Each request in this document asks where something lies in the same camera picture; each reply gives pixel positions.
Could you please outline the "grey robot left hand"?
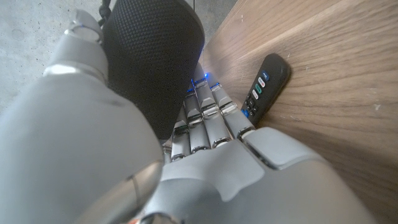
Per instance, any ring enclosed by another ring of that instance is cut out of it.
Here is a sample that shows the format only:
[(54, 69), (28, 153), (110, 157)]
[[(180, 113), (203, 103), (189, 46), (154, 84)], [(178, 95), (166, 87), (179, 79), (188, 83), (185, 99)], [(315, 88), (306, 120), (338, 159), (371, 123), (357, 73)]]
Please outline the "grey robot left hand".
[(195, 75), (183, 1), (75, 11), (1, 113), (2, 223), (374, 223), (322, 156)]

